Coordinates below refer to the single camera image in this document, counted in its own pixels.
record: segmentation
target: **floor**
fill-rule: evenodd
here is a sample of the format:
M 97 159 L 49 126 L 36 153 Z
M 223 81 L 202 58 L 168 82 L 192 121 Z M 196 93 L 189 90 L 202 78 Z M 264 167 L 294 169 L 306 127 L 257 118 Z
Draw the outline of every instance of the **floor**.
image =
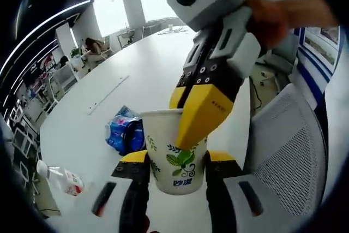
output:
M 253 101 L 253 105 L 254 105 L 254 107 L 251 110 L 251 116 L 258 113 L 265 105 L 267 105 L 277 95 L 277 88 L 273 80 L 265 81 L 263 86 L 260 85 L 260 82 L 263 79 L 265 79 L 265 77 L 262 76 L 261 74 L 262 72 L 265 72 L 266 76 L 270 76 L 273 74 L 268 68 L 262 65 L 255 65 L 251 75 L 253 84 L 255 86 L 255 89 L 254 89 L 253 85 L 251 85 L 251 94 L 253 95 L 253 97 L 251 97 L 251 101 Z M 40 128 L 45 118 L 46 116 L 42 114 L 42 116 L 38 118 L 35 125 L 38 128 Z M 37 189 L 40 194 L 35 196 L 35 201 L 37 203 L 39 210 L 41 210 L 42 214 L 48 217 L 59 216 L 60 212 L 51 195 L 49 186 L 45 179 L 41 179 L 40 182 L 37 183 Z

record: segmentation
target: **cable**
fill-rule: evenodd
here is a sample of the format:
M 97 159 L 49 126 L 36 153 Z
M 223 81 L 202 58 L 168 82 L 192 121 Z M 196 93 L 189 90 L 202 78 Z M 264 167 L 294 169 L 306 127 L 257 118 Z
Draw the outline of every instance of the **cable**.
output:
M 260 99 L 260 96 L 258 95 L 257 88 L 256 88 L 255 84 L 253 83 L 253 79 L 251 78 L 251 76 L 249 76 L 249 79 L 250 79 L 251 82 L 252 82 L 252 85 L 253 85 L 253 88 L 254 88 L 254 90 L 255 90 L 257 99 L 258 99 L 259 102 L 260 102 L 260 105 L 259 105 L 258 107 L 256 107 L 256 108 L 253 109 L 253 110 L 256 110 L 256 109 L 259 109 L 259 108 L 262 106 L 262 100 Z
M 49 211 L 55 211 L 55 212 L 60 212 L 59 210 L 52 210 L 52 209 L 50 209 L 50 208 L 45 208 L 44 210 L 40 210 L 40 212 L 42 212 L 42 211 L 46 211 L 46 210 L 49 210 Z

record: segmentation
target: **ceiling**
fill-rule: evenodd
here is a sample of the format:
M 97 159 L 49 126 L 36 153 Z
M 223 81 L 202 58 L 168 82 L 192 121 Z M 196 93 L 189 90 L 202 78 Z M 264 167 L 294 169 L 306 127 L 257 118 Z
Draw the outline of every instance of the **ceiling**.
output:
M 2 12 L 5 14 L 3 14 L 4 19 L 0 21 L 0 67 L 4 66 L 18 43 L 39 24 L 63 9 L 83 1 L 86 0 L 6 0 L 3 2 Z M 0 76 L 0 106 L 3 105 L 11 86 L 28 62 L 55 39 L 55 29 L 65 22 L 74 24 L 77 15 L 84 12 L 89 4 L 67 11 L 44 24 L 12 54 L 11 59 L 2 68 Z M 48 51 L 54 45 L 56 43 L 47 46 L 45 50 Z M 5 107 L 13 101 L 13 96 L 10 96 Z

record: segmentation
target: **plastic bottle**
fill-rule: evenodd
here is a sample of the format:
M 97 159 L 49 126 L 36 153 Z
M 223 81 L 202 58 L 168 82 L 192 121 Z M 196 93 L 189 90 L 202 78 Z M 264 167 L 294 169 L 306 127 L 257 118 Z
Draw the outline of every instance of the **plastic bottle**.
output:
M 69 195 L 77 196 L 84 190 L 81 178 L 60 166 L 48 166 L 42 160 L 38 160 L 37 172 L 56 188 Z

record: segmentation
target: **paper cup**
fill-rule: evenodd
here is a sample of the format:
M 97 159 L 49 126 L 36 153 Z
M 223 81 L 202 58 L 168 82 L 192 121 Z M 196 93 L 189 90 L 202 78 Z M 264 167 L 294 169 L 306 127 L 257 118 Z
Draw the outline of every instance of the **paper cup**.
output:
M 182 112 L 182 109 L 169 109 L 141 114 L 156 184 L 162 192 L 170 195 L 190 194 L 203 182 L 207 139 L 188 151 L 176 147 Z

